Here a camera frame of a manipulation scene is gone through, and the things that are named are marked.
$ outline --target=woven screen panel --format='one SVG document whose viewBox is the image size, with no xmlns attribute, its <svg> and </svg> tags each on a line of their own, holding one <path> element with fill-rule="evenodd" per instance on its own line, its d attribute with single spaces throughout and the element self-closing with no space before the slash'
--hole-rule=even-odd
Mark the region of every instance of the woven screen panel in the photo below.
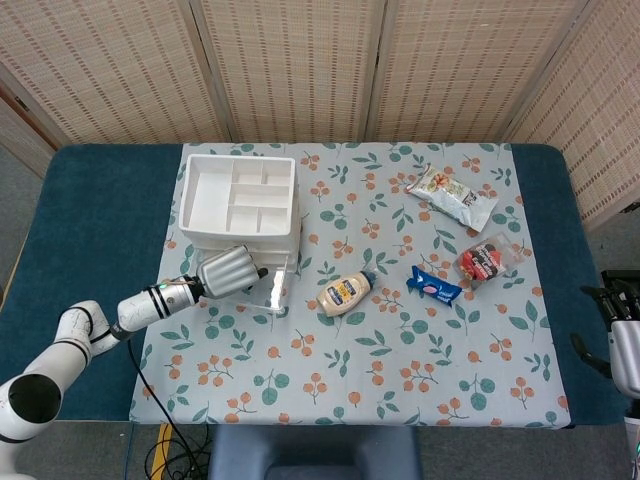
<svg viewBox="0 0 640 480">
<path fill-rule="evenodd" d="M 400 0 L 371 139 L 497 141 L 576 0 Z"/>
<path fill-rule="evenodd" d="M 640 2 L 599 2 L 512 135 L 562 150 L 586 227 L 640 197 L 639 52 Z"/>
<path fill-rule="evenodd" d="M 378 0 L 202 0 L 241 141 L 355 140 Z"/>
<path fill-rule="evenodd" d="M 225 139 L 173 1 L 0 1 L 0 62 L 73 143 Z"/>
</svg>

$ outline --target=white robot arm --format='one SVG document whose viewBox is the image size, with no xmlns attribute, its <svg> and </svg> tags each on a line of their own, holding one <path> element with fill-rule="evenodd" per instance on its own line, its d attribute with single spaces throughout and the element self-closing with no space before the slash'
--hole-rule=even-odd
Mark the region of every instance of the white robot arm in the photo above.
<svg viewBox="0 0 640 480">
<path fill-rule="evenodd" d="M 624 422 L 636 479 L 640 475 L 640 292 L 620 280 L 613 281 L 612 289 L 582 287 L 582 291 L 594 299 L 607 327 L 609 362 L 593 356 L 577 333 L 571 334 L 571 342 L 582 361 L 611 378 L 620 393 L 631 399 Z"/>
<path fill-rule="evenodd" d="M 17 453 L 56 419 L 65 391 L 93 357 L 194 305 L 200 296 L 224 297 L 250 287 L 267 273 L 255 266 L 246 247 L 235 247 L 204 261 L 197 276 L 152 285 L 121 301 L 118 320 L 111 326 L 94 301 L 65 310 L 54 342 L 22 374 L 0 386 L 0 480 L 32 480 L 15 473 Z"/>
</svg>

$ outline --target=snack bag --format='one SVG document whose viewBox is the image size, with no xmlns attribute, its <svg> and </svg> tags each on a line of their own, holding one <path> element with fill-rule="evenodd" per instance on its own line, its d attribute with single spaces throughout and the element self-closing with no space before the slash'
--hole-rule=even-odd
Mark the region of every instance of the snack bag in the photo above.
<svg viewBox="0 0 640 480">
<path fill-rule="evenodd" d="M 460 287 L 423 272 L 417 265 L 411 267 L 411 274 L 412 277 L 407 280 L 409 289 L 416 288 L 449 306 L 462 292 Z"/>
<path fill-rule="evenodd" d="M 498 203 L 497 198 L 478 195 L 446 173 L 436 170 L 431 164 L 427 165 L 424 172 L 406 188 L 406 191 L 427 200 L 441 212 L 476 232 L 482 231 L 491 211 Z"/>
<path fill-rule="evenodd" d="M 522 262 L 504 233 L 483 240 L 462 252 L 456 266 L 460 273 L 471 280 L 471 287 L 477 288 L 484 282 L 504 275 Z"/>
</svg>

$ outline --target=white plastic organizer tray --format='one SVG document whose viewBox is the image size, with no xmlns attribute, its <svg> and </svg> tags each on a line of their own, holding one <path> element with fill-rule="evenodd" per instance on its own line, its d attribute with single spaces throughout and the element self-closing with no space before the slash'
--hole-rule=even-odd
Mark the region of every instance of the white plastic organizer tray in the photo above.
<svg viewBox="0 0 640 480">
<path fill-rule="evenodd" d="M 179 227 L 196 247 L 265 242 L 289 250 L 293 159 L 190 155 L 185 177 Z"/>
</svg>

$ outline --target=mayonnaise bottle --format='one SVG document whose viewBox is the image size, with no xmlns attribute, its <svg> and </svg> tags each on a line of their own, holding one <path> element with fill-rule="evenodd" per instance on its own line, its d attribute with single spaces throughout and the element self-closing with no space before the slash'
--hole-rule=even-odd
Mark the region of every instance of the mayonnaise bottle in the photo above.
<svg viewBox="0 0 640 480">
<path fill-rule="evenodd" d="M 376 276 L 373 272 L 360 271 L 340 277 L 329 283 L 316 297 L 329 317 L 342 315 L 355 307 L 371 291 Z"/>
</svg>

